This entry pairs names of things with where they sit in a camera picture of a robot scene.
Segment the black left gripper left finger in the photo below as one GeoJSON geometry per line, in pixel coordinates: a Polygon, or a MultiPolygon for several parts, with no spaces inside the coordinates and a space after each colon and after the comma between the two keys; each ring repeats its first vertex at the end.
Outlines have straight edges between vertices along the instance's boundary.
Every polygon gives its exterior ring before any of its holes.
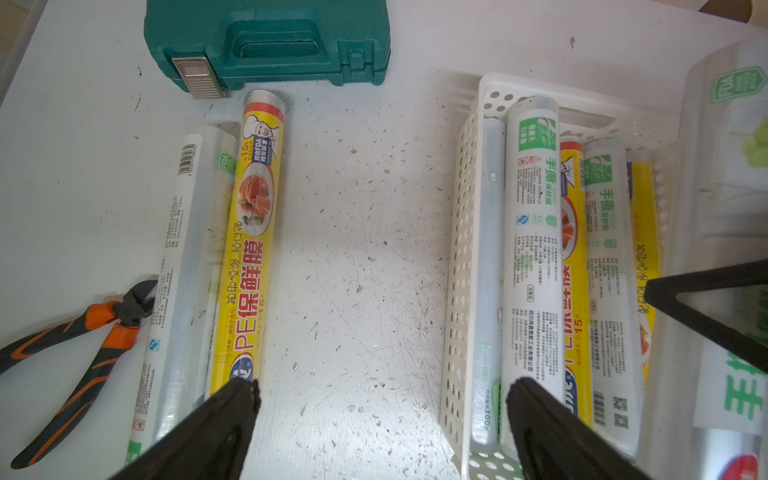
{"type": "Polygon", "coordinates": [[[259,383],[235,378],[113,478],[238,479],[260,406],[259,383]]]}

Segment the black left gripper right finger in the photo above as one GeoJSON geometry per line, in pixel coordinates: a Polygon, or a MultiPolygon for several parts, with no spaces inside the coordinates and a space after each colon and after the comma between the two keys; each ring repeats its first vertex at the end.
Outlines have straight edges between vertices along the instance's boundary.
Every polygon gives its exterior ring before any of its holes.
{"type": "Polygon", "coordinates": [[[506,397],[513,435],[526,479],[645,479],[536,380],[515,381],[506,397]]]}

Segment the white barcode wrap roll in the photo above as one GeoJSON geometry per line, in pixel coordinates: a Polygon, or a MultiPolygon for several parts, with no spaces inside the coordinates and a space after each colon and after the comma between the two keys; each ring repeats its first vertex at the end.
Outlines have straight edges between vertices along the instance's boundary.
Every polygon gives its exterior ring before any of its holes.
{"type": "Polygon", "coordinates": [[[146,324],[128,463],[204,401],[237,146],[234,136],[217,127],[185,132],[155,305],[146,324]]]}

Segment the white green label wrap roll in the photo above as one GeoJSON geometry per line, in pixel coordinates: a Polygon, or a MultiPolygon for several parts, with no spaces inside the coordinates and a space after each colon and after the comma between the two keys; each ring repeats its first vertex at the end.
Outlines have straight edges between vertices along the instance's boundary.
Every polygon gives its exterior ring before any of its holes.
{"type": "Polygon", "coordinates": [[[523,377],[564,399],[559,105],[545,96],[508,112],[504,184],[501,394],[523,377]]]}

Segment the yellow red wrap roll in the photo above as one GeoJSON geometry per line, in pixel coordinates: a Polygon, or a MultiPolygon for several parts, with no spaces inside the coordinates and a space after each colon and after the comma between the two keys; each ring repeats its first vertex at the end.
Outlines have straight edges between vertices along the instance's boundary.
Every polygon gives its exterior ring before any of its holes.
{"type": "Polygon", "coordinates": [[[253,381],[259,376],[284,138],[284,101],[270,91],[248,92],[226,224],[206,397],[234,378],[253,381]]]}

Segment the white green roll group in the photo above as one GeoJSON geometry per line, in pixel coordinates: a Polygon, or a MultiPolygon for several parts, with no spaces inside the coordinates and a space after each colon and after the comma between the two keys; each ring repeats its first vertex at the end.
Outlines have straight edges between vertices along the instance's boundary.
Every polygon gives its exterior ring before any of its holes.
{"type": "Polygon", "coordinates": [[[594,430],[633,460],[640,437],[643,373],[622,142],[603,138],[587,143],[583,178],[594,430]]]}

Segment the yellow wrap roll group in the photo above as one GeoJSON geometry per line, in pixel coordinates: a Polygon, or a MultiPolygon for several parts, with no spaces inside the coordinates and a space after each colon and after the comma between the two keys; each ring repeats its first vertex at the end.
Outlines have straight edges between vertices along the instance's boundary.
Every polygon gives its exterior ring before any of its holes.
{"type": "Polygon", "coordinates": [[[584,146],[577,137],[560,138],[564,402],[570,412],[591,427],[594,414],[583,154],[584,146]]]}

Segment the yellow red wrap box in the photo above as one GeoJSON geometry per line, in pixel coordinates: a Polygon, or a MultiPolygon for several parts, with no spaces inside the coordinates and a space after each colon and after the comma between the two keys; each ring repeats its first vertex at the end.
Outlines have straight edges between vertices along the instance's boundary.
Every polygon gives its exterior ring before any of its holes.
{"type": "Polygon", "coordinates": [[[647,381],[656,310],[645,300],[644,295],[647,283],[659,277],[660,269],[654,172],[649,153],[642,150],[628,151],[627,168],[641,337],[641,365],[644,381],[647,381]]]}

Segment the white perforated plastic basket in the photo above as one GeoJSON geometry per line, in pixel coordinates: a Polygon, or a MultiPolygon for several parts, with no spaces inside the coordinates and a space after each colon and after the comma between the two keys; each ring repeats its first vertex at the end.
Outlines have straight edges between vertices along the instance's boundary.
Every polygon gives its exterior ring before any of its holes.
{"type": "Polygon", "coordinates": [[[471,389],[478,298],[480,198],[483,190],[483,122],[506,118],[509,109],[535,95],[553,98],[561,108],[561,126],[581,140],[618,137],[629,148],[655,151],[675,137],[677,113],[620,97],[534,81],[508,74],[484,75],[457,136],[454,155],[445,348],[441,384],[442,431],[452,462],[463,479],[520,479],[519,461],[499,447],[482,449],[471,440],[471,389]]]}

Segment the orange black pliers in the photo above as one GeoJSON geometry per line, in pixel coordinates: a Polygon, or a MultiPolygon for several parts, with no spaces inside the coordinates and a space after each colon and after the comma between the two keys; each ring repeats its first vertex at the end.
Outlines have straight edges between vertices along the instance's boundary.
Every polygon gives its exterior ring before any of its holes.
{"type": "Polygon", "coordinates": [[[34,308],[30,325],[10,322],[1,340],[2,469],[18,474],[62,452],[107,395],[124,385],[140,355],[157,282],[142,279],[118,293],[95,293],[65,310],[34,308]]]}

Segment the green plastic tool case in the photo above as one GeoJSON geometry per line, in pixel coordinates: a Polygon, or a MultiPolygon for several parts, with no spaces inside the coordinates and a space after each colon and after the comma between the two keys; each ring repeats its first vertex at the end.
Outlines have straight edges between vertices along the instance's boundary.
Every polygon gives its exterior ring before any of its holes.
{"type": "Polygon", "coordinates": [[[384,1],[149,1],[144,39],[195,99],[250,83],[383,83],[391,54],[384,1]]]}

